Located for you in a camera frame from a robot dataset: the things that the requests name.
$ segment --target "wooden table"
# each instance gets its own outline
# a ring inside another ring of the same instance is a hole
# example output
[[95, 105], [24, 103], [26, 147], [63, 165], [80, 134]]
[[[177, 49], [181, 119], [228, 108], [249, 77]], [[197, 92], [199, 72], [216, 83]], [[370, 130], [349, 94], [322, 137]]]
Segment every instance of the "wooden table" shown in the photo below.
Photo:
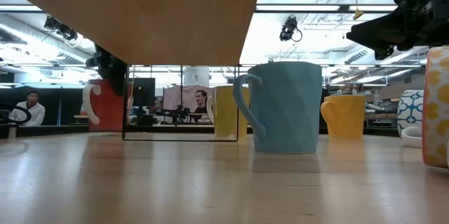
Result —
[[123, 142], [95, 133], [0, 140], [0, 183], [0, 223], [449, 220], [449, 170], [426, 167], [421, 150], [379, 136], [320, 136], [317, 153], [303, 155], [254, 152], [251, 139]]

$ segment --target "wooden shelf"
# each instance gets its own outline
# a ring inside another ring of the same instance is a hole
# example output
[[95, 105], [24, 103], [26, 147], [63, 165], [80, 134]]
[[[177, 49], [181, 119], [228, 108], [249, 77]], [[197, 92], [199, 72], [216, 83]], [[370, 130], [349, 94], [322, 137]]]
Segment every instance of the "wooden shelf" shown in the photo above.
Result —
[[257, 0], [28, 0], [129, 64], [237, 65]]

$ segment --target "black cable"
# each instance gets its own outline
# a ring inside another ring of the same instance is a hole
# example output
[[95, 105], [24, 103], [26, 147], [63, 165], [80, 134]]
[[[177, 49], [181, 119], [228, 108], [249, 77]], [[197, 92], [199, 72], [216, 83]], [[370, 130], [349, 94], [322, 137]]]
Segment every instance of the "black cable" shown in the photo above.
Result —
[[291, 39], [292, 39], [292, 41], [294, 41], [294, 42], [300, 42], [300, 41], [302, 40], [302, 32], [301, 32], [301, 30], [299, 30], [298, 28], [297, 28], [296, 30], [301, 34], [301, 39], [299, 39], [299, 40], [296, 41], [296, 40], [293, 39], [293, 36], [292, 36]]
[[41, 42], [42, 41], [45, 41], [45, 39], [47, 39], [55, 30], [53, 30], [53, 31], [51, 31], [51, 33], [50, 34], [48, 34], [45, 38], [43, 38], [42, 40], [41, 40]]
[[13, 119], [9, 119], [8, 117], [6, 117], [2, 113], [0, 113], [0, 119], [3, 119], [4, 121], [6, 121], [8, 123], [15, 123], [17, 125], [21, 125], [21, 124], [25, 124], [25, 123], [29, 122], [31, 119], [31, 114], [28, 112], [27, 109], [25, 109], [23, 107], [19, 107], [17, 105], [9, 105], [9, 104], [5, 104], [5, 103], [0, 103], [0, 107], [5, 107], [5, 108], [11, 109], [11, 110], [17, 109], [17, 110], [24, 112], [27, 115], [27, 118], [25, 120], [16, 121]]

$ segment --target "light blue textured mug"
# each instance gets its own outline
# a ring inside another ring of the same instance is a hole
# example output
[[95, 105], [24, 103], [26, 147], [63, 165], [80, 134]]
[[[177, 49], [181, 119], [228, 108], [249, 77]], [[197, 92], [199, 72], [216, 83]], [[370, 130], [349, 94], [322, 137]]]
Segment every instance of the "light blue textured mug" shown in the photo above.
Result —
[[[250, 108], [242, 95], [247, 80]], [[255, 150], [315, 153], [321, 91], [321, 66], [308, 62], [271, 62], [238, 77], [233, 95], [253, 127]]]

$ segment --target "man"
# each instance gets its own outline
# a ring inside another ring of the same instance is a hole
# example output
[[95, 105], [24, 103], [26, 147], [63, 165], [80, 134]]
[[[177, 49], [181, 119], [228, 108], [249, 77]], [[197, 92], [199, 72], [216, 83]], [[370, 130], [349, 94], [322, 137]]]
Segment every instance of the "man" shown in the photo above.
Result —
[[208, 113], [208, 109], [206, 107], [206, 104], [208, 102], [208, 94], [203, 91], [203, 90], [198, 90], [195, 93], [195, 100], [196, 100], [196, 104], [198, 105], [198, 107], [195, 109], [195, 113], [197, 114], [202, 114], [204, 113], [205, 115], [198, 115], [195, 116], [195, 122], [198, 123], [198, 120], [201, 121], [207, 121], [209, 119], [207, 113]]
[[[27, 96], [27, 101], [17, 103], [18, 107], [23, 107], [31, 114], [31, 119], [24, 124], [24, 126], [40, 126], [45, 117], [45, 107], [37, 102], [39, 93], [37, 91], [30, 91]], [[14, 109], [9, 115], [9, 119], [16, 121], [23, 121], [27, 115], [17, 109]]]

